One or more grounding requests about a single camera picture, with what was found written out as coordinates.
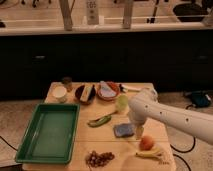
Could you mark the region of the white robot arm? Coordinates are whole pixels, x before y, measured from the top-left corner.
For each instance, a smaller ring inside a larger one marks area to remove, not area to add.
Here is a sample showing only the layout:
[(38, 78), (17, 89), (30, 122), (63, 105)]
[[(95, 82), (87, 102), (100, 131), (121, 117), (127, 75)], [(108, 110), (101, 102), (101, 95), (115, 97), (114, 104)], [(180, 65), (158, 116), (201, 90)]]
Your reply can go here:
[(135, 126), (152, 118), (213, 145), (213, 115), (159, 103), (154, 88), (143, 88), (128, 105), (129, 119)]

